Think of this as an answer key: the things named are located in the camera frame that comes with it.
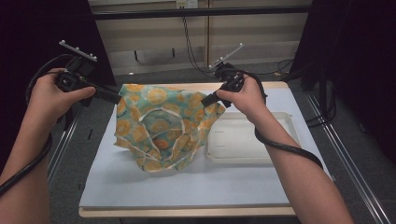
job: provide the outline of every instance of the forearm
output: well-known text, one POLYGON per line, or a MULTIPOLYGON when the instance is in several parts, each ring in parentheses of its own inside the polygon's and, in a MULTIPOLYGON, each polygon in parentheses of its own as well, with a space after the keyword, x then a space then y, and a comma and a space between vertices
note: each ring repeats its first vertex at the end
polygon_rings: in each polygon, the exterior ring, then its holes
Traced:
MULTIPOLYGON (((20 132, 0 177, 4 183, 30 163, 43 149, 52 121, 26 112, 20 132)), ((5 223, 49 223, 48 158, 0 198, 0 219, 5 223)))
MULTIPOLYGON (((299 147, 264 106, 248 115, 265 138, 299 147)), ((352 223, 338 189, 312 161, 296 154, 267 147, 282 186, 303 223, 352 223)))

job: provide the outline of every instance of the hand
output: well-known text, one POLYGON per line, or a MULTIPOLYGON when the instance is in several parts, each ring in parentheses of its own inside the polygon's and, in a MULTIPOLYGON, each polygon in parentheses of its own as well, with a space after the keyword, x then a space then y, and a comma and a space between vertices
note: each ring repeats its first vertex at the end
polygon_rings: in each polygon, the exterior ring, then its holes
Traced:
POLYGON ((244 75, 244 79, 245 83, 240 92, 218 90, 216 95, 223 100, 231 101, 250 120, 253 112, 265 107, 265 104, 256 80, 247 75, 244 75))
MULTIPOLYGON (((63 68, 54 68, 49 73, 62 72, 63 68)), ((76 91, 63 92, 55 85, 57 74, 49 74, 39 78, 32 90, 28 112, 35 119, 47 120, 55 124, 72 104, 88 98, 95 93, 94 87, 87 87, 76 91)))

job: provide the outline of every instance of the patterned cloth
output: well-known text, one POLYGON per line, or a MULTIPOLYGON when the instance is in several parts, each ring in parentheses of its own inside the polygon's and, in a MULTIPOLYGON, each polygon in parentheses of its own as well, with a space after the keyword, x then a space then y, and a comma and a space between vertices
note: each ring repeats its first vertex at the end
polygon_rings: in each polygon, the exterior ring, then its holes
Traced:
POLYGON ((124 84, 120 95, 115 145, 129 148, 147 172, 186 167, 225 111, 203 107, 206 95, 198 91, 124 84))

